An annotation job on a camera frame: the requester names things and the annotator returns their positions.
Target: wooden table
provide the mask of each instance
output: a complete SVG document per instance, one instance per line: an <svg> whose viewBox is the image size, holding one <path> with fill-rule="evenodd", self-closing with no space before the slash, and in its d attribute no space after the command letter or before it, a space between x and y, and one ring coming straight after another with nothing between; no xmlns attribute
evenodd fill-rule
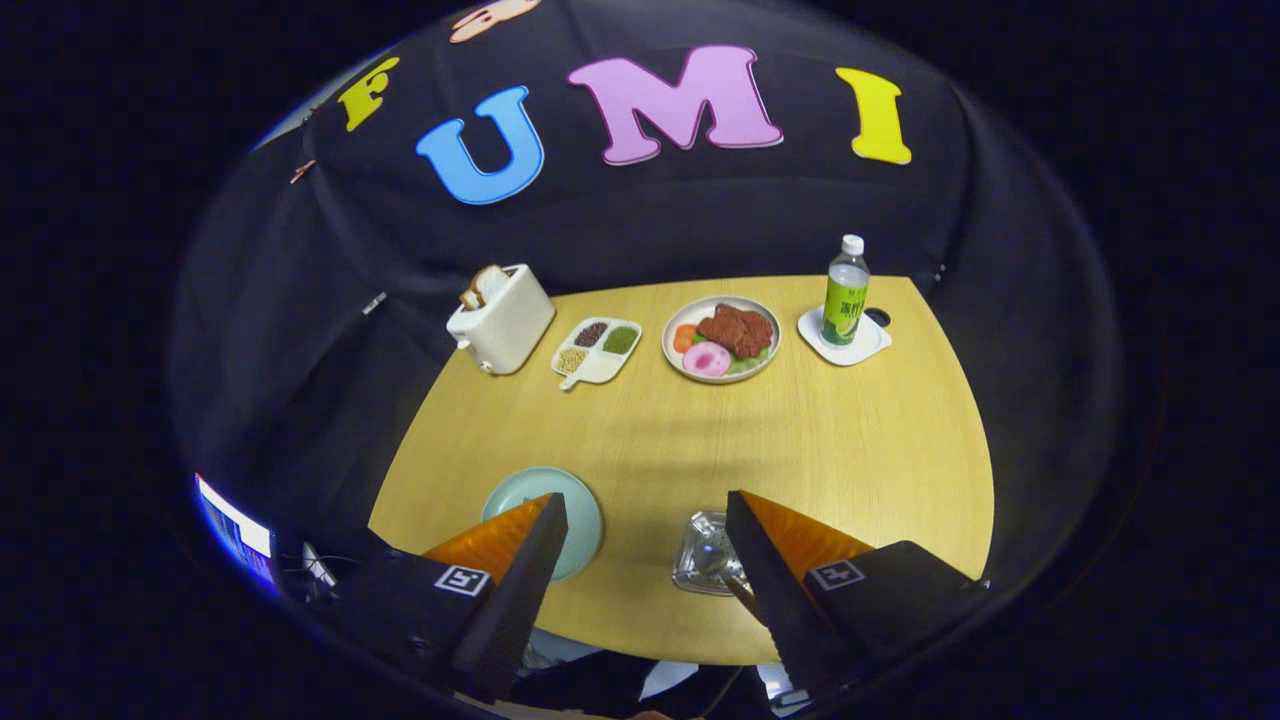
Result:
<svg viewBox="0 0 1280 720"><path fill-rule="evenodd" d="M893 343L837 368L796 329L824 290L824 275L771 277L553 299L556 319L516 374L485 375L461 352L448 361L401 443L369 527L421 552L479 523L507 475L563 468L599 501L604 542L582 573L548 588L538 626L618 652L712 665L778 661L768 630L736 600L671 580L689 516L723 510L731 489L877 547L911 539L977 579L991 544L991 460L942 328L909 279L877 275L868 306L890 314ZM782 343L758 375L703 384L667 363L660 333L684 305L722 293L773 310ZM612 382L566 393L552 354L589 315L635 320L644 336Z"/></svg>

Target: white toaster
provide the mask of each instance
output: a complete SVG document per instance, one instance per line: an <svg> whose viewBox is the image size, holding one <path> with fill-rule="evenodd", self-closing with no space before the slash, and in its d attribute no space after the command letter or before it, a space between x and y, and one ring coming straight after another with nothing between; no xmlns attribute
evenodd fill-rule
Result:
<svg viewBox="0 0 1280 720"><path fill-rule="evenodd" d="M511 279L497 297L485 299L479 310L458 305L445 324L458 350L471 354L481 370L494 375L518 370L556 316L556 306L529 265L503 270Z"/></svg>

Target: pink letter m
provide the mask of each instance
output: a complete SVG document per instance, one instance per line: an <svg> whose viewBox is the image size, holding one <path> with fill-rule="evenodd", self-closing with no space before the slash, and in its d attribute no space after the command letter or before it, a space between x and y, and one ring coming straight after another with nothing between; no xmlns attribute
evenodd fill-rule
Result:
<svg viewBox="0 0 1280 720"><path fill-rule="evenodd" d="M636 113L643 114L681 150L694 146L703 108L712 108L707 140L718 147L768 147L782 142L782 131L769 124L755 88L746 47L709 45L689 53L680 85L672 87L625 58L584 65L568 76L586 87L604 117L611 145L604 161L628 165L658 155L662 145L644 135Z"/></svg>

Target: teal plate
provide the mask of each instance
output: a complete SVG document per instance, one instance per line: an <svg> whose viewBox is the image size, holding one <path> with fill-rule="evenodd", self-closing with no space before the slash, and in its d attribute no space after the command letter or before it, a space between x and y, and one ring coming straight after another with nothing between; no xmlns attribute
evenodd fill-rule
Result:
<svg viewBox="0 0 1280 720"><path fill-rule="evenodd" d="M582 480L559 468L526 468L494 488L484 503L480 520L500 515L549 492L564 495L564 515L568 519L564 547L552 571L552 582L558 583L581 573L600 550L600 506Z"/></svg>

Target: green label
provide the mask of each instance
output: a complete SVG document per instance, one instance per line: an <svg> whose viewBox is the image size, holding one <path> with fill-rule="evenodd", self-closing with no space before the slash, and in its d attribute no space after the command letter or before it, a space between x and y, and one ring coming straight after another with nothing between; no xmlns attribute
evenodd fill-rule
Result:
<svg viewBox="0 0 1280 720"><path fill-rule="evenodd" d="M827 278L827 305L822 310L822 338L832 345L854 342L854 331L863 316L867 286L845 287Z"/></svg>

